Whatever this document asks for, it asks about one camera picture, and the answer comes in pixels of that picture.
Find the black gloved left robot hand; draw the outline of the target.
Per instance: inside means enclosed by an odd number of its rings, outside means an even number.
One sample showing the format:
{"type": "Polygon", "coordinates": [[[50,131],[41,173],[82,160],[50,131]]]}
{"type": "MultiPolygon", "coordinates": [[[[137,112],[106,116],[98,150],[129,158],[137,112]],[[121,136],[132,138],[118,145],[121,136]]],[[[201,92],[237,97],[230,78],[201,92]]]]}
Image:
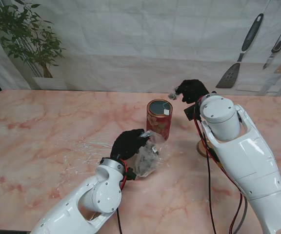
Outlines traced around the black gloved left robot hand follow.
{"type": "Polygon", "coordinates": [[[122,132],[114,141],[110,157],[112,159],[122,160],[128,160],[133,157],[150,139],[150,136],[143,136],[144,133],[144,129],[133,129],[122,132]]]}

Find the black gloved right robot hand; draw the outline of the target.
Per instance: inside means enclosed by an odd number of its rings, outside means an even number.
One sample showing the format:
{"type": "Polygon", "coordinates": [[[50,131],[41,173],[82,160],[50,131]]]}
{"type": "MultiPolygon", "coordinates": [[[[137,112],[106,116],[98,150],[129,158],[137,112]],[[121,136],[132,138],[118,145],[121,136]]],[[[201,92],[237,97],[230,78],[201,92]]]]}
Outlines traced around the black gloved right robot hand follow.
{"type": "Polygon", "coordinates": [[[182,102],[187,104],[194,103],[203,97],[204,95],[209,94],[209,91],[206,89],[205,85],[198,79],[187,79],[184,80],[176,89],[176,95],[182,94],[182,102]]]}

